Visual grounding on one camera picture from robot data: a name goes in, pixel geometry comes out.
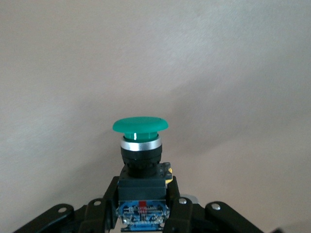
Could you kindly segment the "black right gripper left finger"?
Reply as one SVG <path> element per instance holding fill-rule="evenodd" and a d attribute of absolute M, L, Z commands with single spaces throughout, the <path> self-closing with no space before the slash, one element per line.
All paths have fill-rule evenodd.
<path fill-rule="evenodd" d="M 91 200 L 75 210 L 69 204 L 57 204 L 15 232 L 17 233 L 108 233 L 117 222 L 119 177 L 113 177 L 102 198 Z"/>

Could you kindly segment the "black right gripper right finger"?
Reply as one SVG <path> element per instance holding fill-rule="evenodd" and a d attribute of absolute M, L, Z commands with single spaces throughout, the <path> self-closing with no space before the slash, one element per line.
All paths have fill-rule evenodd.
<path fill-rule="evenodd" d="M 221 201 L 205 207 L 193 203 L 179 192 L 177 181 L 167 187 L 170 216 L 165 221 L 164 233 L 260 233 L 257 226 Z"/>

